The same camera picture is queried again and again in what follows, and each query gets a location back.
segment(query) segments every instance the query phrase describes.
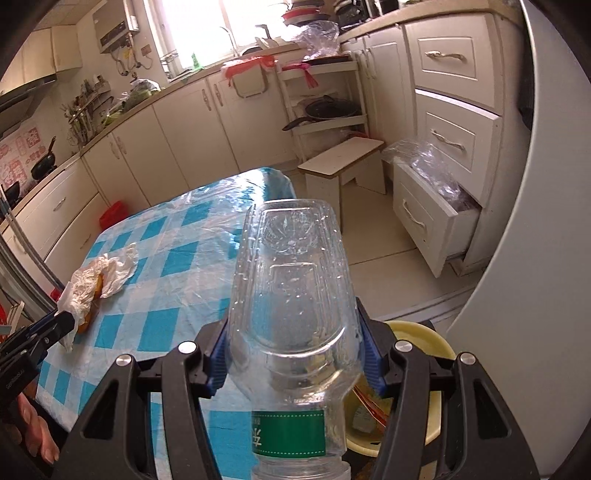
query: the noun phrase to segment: kitchen counter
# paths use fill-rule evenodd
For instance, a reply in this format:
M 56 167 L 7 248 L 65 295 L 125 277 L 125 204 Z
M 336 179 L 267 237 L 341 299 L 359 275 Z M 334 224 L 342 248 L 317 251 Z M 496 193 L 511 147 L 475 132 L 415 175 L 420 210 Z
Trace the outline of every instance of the kitchen counter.
M 256 56 L 260 56 L 260 55 L 279 55 L 281 53 L 286 53 L 289 51 L 294 51 L 294 50 L 299 50 L 299 49 L 300 49 L 300 47 L 296 43 L 288 43 L 286 45 L 281 45 L 279 47 L 268 48 L 266 50 L 248 53 L 248 54 L 243 55 L 241 57 L 237 57 L 236 59 L 248 59 L 248 58 L 256 57 Z M 170 83 L 164 90 L 156 93 L 155 95 L 152 95 L 150 98 L 148 98 L 147 100 L 144 100 L 139 105 L 136 105 L 129 112 L 126 112 L 125 114 L 121 115 L 117 120 L 115 120 L 113 123 L 108 125 L 101 133 L 99 133 L 96 137 L 94 137 L 88 144 L 86 144 L 80 150 L 80 155 L 83 155 L 85 152 L 87 152 L 89 149 L 91 149 L 98 141 L 100 141 L 103 137 L 107 136 L 110 132 L 112 132 L 120 124 L 122 124 L 127 119 L 134 116 L 136 113 L 143 110 L 147 106 L 152 105 L 152 103 L 160 100 L 161 98 L 165 97 L 169 93 L 173 93 L 173 92 L 177 91 L 179 88 L 182 88 L 185 85 L 196 82 L 198 80 L 201 80 L 202 78 L 205 78 L 209 75 L 219 72 L 222 69 L 222 65 L 225 62 L 231 61 L 231 60 L 236 60 L 236 59 L 226 59 L 226 60 L 220 61 L 218 63 L 214 63 L 213 65 L 211 65 L 207 68 L 199 70 L 198 72 L 192 73 L 180 80 L 176 80 L 173 83 Z
M 395 24 L 438 17 L 440 15 L 489 12 L 500 15 L 519 27 L 523 27 L 523 14 L 520 9 L 508 7 L 501 0 L 426 0 L 394 10 L 382 17 L 364 23 L 339 37 L 341 43 Z

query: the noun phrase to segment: blue gripper pad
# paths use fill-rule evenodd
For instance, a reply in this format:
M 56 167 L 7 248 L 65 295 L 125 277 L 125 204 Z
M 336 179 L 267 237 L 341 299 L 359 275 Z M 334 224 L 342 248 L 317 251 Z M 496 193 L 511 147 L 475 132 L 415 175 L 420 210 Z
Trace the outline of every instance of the blue gripper pad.
M 213 347 L 210 356 L 209 379 L 207 380 L 207 388 L 212 396 L 216 391 L 223 387 L 228 374 L 226 367 L 226 341 L 228 339 L 228 324 L 224 326 L 222 333 L 215 346 Z

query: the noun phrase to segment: yellow bowl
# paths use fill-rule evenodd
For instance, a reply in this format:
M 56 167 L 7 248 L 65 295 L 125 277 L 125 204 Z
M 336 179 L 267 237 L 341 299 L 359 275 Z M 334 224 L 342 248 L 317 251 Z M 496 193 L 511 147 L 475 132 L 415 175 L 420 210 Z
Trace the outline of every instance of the yellow bowl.
M 392 331 L 396 334 L 398 340 L 408 340 L 413 345 L 419 347 L 427 355 L 441 356 L 445 358 L 455 359 L 456 354 L 452 347 L 445 341 L 441 335 L 434 332 L 419 323 L 402 322 L 400 320 L 390 320 L 386 322 Z M 370 393 L 371 389 L 367 385 L 365 376 L 362 376 L 357 386 L 365 393 Z M 377 402 L 382 408 L 388 407 L 391 401 L 387 403 L 385 400 Z M 351 391 L 345 397 L 345 433 L 347 435 L 347 447 L 354 452 L 360 453 L 370 457 L 377 457 L 379 453 L 379 445 L 382 440 L 382 432 L 377 427 L 374 427 L 370 432 L 372 419 L 368 417 L 369 412 L 359 401 L 357 396 Z M 353 422 L 357 422 L 357 428 L 353 428 Z M 427 420 L 427 435 L 425 436 L 425 445 L 432 442 L 441 431 L 441 392 L 431 392 L 429 397 L 429 417 Z

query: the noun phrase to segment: pan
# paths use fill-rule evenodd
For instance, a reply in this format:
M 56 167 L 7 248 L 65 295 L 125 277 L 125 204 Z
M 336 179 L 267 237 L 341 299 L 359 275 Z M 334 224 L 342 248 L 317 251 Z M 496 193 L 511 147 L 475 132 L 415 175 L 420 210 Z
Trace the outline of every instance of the pan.
M 289 122 L 283 127 L 283 131 L 287 132 L 303 122 L 334 120 L 335 118 L 359 115 L 360 111 L 361 109 L 357 103 L 324 95 L 321 99 L 315 100 L 305 108 L 306 116 L 301 116 Z

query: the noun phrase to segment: green bottle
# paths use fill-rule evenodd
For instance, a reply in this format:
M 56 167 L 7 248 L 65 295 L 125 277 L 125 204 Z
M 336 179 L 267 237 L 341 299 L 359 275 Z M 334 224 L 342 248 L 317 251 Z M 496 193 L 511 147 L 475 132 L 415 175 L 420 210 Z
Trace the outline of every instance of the green bottle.
M 193 70 L 201 70 L 203 67 L 199 64 L 199 60 L 197 59 L 195 52 L 193 52 L 191 58 L 193 59 Z

